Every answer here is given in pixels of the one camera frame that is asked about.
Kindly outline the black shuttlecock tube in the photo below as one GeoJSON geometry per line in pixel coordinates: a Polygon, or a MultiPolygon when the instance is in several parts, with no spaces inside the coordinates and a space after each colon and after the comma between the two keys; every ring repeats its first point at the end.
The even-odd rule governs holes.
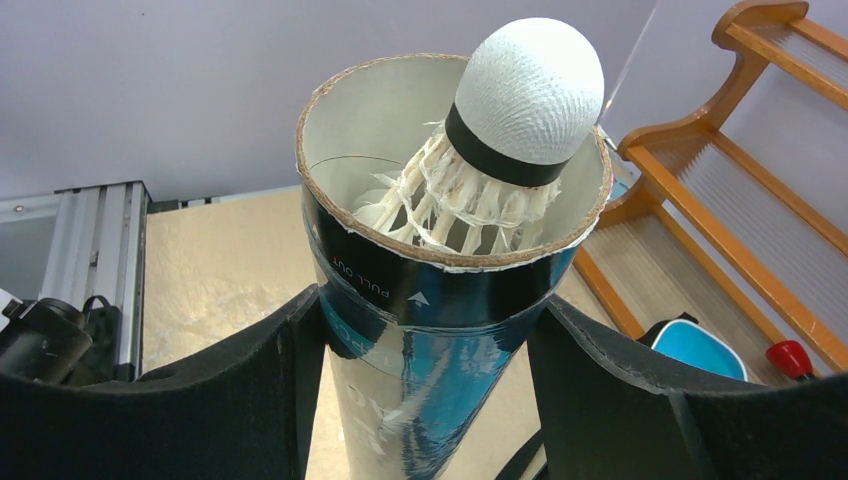
{"type": "Polygon", "coordinates": [[[318,87],[296,129],[302,212],[326,319],[350,473],[435,479],[598,222],[612,186],[598,130],[561,175],[534,252],[455,255],[353,217],[454,97],[466,58],[384,57],[318,87]]]}

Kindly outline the white shuttlecock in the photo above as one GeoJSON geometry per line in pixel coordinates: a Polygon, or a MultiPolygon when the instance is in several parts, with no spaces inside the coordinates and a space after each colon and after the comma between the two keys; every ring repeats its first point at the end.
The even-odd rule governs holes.
{"type": "Polygon", "coordinates": [[[489,255],[539,244],[567,163],[596,131],[604,73],[590,41],[551,18],[512,21],[474,50],[453,103],[355,218],[428,250],[489,255]]]}

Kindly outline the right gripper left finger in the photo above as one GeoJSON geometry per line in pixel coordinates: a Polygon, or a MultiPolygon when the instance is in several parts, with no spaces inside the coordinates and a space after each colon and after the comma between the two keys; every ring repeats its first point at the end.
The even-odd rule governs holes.
{"type": "Polygon", "coordinates": [[[325,349],[311,285],[133,382],[1,379],[5,479],[301,479],[325,349]]]}

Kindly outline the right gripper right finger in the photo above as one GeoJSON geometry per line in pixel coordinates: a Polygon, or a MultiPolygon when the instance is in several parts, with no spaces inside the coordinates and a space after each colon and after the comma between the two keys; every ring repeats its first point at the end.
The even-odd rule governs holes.
{"type": "Polygon", "coordinates": [[[553,479],[843,479],[847,378],[771,387],[678,362],[551,299],[528,339],[553,479]]]}

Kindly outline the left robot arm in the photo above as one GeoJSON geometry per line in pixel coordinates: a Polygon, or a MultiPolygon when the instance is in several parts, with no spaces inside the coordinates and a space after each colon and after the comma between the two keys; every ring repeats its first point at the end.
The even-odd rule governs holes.
{"type": "Polygon", "coordinates": [[[120,309],[101,296],[79,309],[51,297],[1,292],[1,373],[34,382],[86,386],[132,377],[117,360],[120,309]]]}

